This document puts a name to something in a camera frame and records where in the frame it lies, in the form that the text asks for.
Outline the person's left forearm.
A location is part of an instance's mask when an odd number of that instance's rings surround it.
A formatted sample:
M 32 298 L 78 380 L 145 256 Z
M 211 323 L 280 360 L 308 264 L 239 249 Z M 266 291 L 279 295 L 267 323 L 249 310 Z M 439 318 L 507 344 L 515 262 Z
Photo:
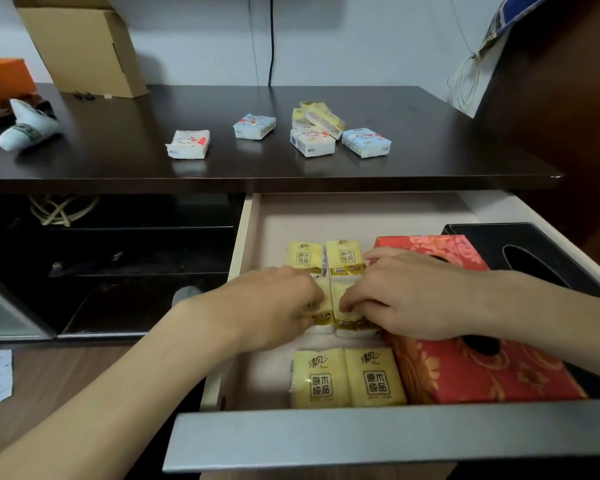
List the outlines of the person's left forearm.
M 110 368 L 0 453 L 0 480 L 120 480 L 232 343 L 220 289 L 185 299 Z

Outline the person's right forearm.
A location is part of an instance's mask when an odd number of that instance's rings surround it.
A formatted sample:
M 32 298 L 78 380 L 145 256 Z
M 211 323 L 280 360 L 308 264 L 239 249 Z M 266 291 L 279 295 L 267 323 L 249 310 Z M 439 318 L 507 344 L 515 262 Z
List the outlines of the person's right forearm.
M 515 271 L 497 272 L 493 336 L 541 349 L 600 376 L 600 298 Z

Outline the white blue tissue packet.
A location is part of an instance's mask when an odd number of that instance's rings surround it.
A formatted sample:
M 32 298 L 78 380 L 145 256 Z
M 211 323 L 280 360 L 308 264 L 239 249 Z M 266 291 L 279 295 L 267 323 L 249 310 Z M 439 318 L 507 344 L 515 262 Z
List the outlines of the white blue tissue packet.
M 247 114 L 233 125 L 236 139 L 261 141 L 276 128 L 277 119 L 272 116 Z

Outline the orange box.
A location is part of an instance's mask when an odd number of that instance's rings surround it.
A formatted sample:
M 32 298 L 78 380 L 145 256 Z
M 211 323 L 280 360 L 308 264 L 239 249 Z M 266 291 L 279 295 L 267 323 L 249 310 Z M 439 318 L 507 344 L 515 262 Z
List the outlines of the orange box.
M 21 58 L 0 57 L 0 104 L 37 93 L 38 88 Z

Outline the black glass shelf unit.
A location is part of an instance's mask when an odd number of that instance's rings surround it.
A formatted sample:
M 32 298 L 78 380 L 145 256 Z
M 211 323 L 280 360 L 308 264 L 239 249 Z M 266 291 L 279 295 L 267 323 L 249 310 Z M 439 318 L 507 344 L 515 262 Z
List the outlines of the black glass shelf unit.
M 0 342 L 131 340 L 228 279 L 243 194 L 0 194 Z

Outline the person's left hand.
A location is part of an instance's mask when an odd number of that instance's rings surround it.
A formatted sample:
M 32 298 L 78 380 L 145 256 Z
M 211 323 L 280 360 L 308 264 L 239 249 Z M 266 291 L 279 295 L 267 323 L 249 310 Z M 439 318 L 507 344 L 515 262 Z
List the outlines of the person's left hand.
M 200 315 L 208 319 L 215 337 L 232 353 L 273 349 L 305 331 L 292 330 L 292 272 L 290 267 L 251 271 L 200 299 Z

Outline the white red tissue packet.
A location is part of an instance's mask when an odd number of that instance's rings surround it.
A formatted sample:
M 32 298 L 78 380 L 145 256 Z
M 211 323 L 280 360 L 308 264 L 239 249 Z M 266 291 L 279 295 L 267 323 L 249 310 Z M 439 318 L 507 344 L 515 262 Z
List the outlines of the white red tissue packet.
M 209 144 L 209 130 L 177 130 L 173 140 L 166 144 L 166 149 L 172 159 L 202 160 L 206 157 Z

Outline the dark wooden cabinet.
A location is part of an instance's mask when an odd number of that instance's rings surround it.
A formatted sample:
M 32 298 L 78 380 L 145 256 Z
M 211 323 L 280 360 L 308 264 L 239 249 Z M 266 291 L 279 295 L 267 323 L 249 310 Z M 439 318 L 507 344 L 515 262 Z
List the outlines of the dark wooden cabinet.
M 518 195 L 600 266 L 600 0 L 547 0 L 517 22 L 475 117 L 564 174 Z

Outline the black tissue box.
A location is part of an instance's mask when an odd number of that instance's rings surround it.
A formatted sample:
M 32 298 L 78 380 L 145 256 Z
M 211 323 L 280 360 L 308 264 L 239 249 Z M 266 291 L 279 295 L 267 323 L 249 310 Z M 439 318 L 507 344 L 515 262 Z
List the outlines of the black tissue box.
M 600 281 L 531 223 L 447 225 L 443 233 L 464 235 L 491 269 L 527 274 L 600 298 Z M 586 393 L 600 399 L 600 376 L 565 362 Z

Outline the red floral tissue box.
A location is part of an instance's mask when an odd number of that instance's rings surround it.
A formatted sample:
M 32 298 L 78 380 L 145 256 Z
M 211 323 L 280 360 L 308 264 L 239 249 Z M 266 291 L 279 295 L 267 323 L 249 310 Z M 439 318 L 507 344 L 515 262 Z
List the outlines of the red floral tissue box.
M 409 404 L 520 403 L 589 398 L 544 351 L 481 336 L 427 341 L 383 333 Z

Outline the light blue tissue packet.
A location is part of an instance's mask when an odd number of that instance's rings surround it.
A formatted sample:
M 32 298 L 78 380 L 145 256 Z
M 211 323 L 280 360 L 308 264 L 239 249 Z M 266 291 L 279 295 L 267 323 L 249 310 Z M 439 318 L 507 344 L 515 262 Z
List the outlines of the light blue tissue packet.
M 391 140 L 369 128 L 346 130 L 341 140 L 344 146 L 362 159 L 388 155 L 392 145 Z

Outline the white drawer with grey front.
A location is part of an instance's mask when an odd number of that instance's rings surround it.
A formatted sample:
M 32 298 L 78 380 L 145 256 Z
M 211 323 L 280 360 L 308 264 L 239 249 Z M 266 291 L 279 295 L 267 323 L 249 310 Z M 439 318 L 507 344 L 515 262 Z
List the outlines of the white drawer with grey front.
M 290 241 L 435 234 L 450 224 L 533 223 L 600 284 L 600 266 L 518 197 L 503 191 L 252 194 L 242 206 L 229 280 L 277 266 Z M 298 349 L 363 345 L 303 335 L 209 373 L 199 413 L 179 414 L 166 474 L 600 454 L 600 400 L 295 410 Z

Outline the person's right hand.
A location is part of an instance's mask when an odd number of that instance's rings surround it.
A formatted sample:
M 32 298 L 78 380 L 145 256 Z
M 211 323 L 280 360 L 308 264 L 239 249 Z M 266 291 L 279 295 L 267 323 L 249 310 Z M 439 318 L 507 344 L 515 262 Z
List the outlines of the person's right hand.
M 497 282 L 499 271 L 471 271 L 414 253 L 415 337 L 410 338 L 443 340 L 463 335 L 487 336 L 498 295 L 502 292 Z

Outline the white yellow tissue packet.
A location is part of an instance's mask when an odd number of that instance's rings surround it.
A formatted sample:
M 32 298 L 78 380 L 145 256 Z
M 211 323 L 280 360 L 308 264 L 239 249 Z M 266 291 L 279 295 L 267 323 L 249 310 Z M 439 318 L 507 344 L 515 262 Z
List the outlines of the white yellow tissue packet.
M 291 144 L 305 157 L 320 157 L 335 153 L 336 140 L 327 132 L 309 128 L 291 129 Z

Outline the brown cardboard box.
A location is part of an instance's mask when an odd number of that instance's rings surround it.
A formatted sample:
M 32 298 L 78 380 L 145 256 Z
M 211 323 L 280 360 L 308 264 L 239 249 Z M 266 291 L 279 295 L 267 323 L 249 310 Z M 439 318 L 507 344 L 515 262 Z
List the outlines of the brown cardboard box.
M 128 24 L 109 0 L 12 0 L 56 89 L 148 93 Z

